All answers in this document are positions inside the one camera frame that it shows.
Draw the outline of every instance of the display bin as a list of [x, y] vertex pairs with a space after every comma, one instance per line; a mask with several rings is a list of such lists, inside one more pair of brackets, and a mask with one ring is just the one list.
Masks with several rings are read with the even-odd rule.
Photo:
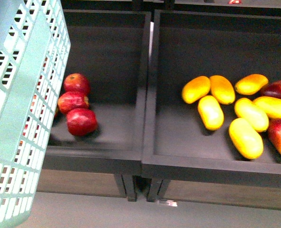
[[0, 227], [30, 214], [69, 50], [59, 0], [0, 0]]
[[233, 85], [253, 73], [281, 80], [281, 17], [156, 10], [154, 23], [142, 158], [142, 176], [152, 178], [148, 201], [281, 209], [281, 156], [266, 133], [262, 156], [246, 160], [228, 133], [233, 105], [221, 105], [225, 121], [212, 133], [198, 102], [181, 98], [200, 75], [223, 75]]
[[[134, 176], [141, 174], [150, 13], [64, 10], [64, 15], [72, 45], [65, 76], [82, 73], [89, 79], [90, 109], [99, 127], [90, 135], [75, 137], [60, 114], [51, 128], [38, 188], [114, 196], [114, 184], [124, 183], [123, 196], [135, 201]], [[51, 187], [50, 176], [57, 174], [64, 184], [71, 172], [105, 189], [97, 190], [93, 181], [81, 184], [87, 187], [80, 190]]]

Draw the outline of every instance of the apple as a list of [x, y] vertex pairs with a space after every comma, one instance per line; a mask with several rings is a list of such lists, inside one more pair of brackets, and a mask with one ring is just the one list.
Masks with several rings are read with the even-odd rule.
[[98, 128], [96, 115], [85, 108], [71, 110], [67, 116], [68, 131], [75, 136], [84, 136]]
[[58, 99], [58, 107], [62, 114], [67, 114], [75, 108], [88, 108], [88, 97], [82, 92], [69, 91]]
[[88, 79], [83, 74], [79, 73], [68, 75], [64, 79], [63, 85], [66, 92], [79, 91], [88, 95], [91, 90]]

